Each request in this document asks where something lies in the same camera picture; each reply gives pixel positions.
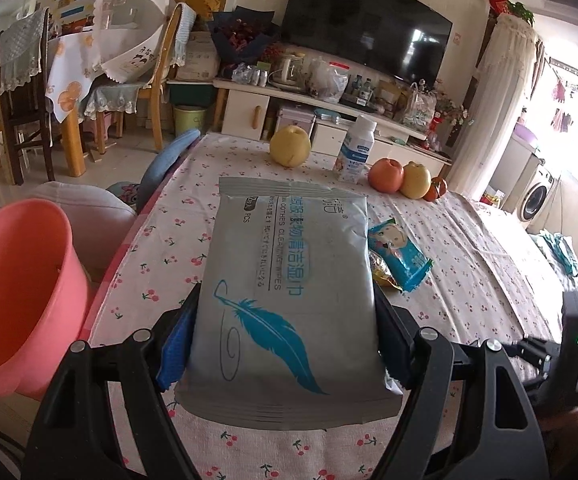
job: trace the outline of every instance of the food cover net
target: food cover net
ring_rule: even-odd
[[[153,69],[171,0],[95,0],[94,42],[98,64],[118,83]]]

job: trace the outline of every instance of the white curtain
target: white curtain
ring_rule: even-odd
[[[507,147],[523,95],[531,91],[538,35],[520,18],[501,14],[478,66],[478,89],[456,149],[448,187],[480,200]]]

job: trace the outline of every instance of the blue feather print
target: blue feather print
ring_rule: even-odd
[[[234,315],[258,346],[280,357],[298,381],[315,394],[323,394],[309,368],[307,351],[295,328],[282,316],[254,306],[255,300],[228,300],[227,282],[220,280],[213,296],[233,308]]]

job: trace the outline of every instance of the plastic bottle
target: plastic bottle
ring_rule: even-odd
[[[360,87],[363,85],[363,77],[358,74],[355,81],[351,84],[351,94],[357,96],[360,93]]]
[[[362,176],[365,162],[373,146],[373,131],[376,122],[361,115],[355,120],[342,142],[333,171],[338,180],[355,184]]]
[[[371,79],[367,78],[365,84],[360,89],[360,94],[358,97],[364,99],[365,101],[369,101],[371,99],[371,92],[373,92],[373,87],[371,86]]]

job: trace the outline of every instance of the blue snack package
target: blue snack package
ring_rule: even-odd
[[[393,218],[372,227],[367,240],[369,248],[383,257],[405,292],[415,289],[431,269],[433,262],[409,240]]]

